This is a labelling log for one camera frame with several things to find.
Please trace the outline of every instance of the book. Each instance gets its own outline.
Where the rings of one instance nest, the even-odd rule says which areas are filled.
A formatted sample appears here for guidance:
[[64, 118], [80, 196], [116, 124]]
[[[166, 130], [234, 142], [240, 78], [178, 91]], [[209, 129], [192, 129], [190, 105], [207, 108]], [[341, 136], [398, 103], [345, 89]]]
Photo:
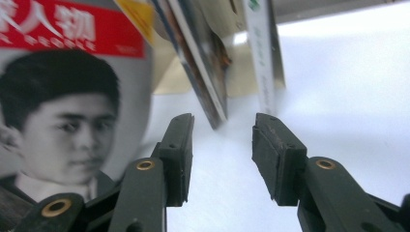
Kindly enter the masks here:
[[217, 112], [214, 99], [207, 88], [197, 64], [195, 63], [187, 41], [181, 31], [174, 13], [169, 6], [169, 3], [166, 0], [152, 0], [152, 2], [163, 23], [167, 36], [166, 39], [170, 40], [174, 46], [177, 56], [184, 67], [191, 86], [195, 91], [202, 108], [204, 109], [205, 115], [207, 116], [211, 127], [216, 129], [223, 120]]
[[244, 0], [260, 112], [276, 115], [276, 83], [284, 85], [274, 2]]
[[186, 0], [168, 0], [222, 121], [227, 120], [223, 43], [207, 24], [200, 6]]
[[0, 194], [24, 205], [110, 190], [148, 123], [151, 46], [112, 1], [77, 2], [0, 4]]

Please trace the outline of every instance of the magazine cover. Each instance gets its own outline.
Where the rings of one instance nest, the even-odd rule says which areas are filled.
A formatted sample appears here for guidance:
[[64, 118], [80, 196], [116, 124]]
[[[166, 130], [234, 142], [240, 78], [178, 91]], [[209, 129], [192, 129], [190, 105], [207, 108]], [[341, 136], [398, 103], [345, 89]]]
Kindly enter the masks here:
[[211, 127], [216, 129], [220, 125], [222, 119], [217, 112], [214, 101], [208, 91], [203, 76], [195, 63], [174, 13], [166, 0], [153, 0], [153, 4], [163, 22], [167, 39], [172, 42]]
[[109, 1], [0, 1], [0, 231], [60, 192], [87, 202], [137, 158], [151, 48]]

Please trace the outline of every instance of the white shirt collar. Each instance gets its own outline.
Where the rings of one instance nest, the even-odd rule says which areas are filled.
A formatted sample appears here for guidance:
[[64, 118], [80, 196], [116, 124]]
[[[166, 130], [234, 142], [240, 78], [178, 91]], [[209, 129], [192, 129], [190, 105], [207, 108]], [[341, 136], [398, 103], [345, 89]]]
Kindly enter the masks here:
[[97, 197], [96, 178], [93, 178], [88, 185], [63, 186], [52, 182], [34, 179], [22, 172], [18, 172], [15, 177], [15, 186], [36, 202], [40, 202], [51, 195], [63, 192], [80, 194], [84, 198], [84, 202]]

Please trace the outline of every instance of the yellow label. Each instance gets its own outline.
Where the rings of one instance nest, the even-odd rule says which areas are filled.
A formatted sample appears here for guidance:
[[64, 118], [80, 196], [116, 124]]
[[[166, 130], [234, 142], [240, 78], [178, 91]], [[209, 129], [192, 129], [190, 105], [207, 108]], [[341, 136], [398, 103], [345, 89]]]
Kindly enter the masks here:
[[154, 44], [154, 7], [147, 3], [135, 2], [133, 0], [115, 0], [117, 5], [132, 22], [144, 39]]

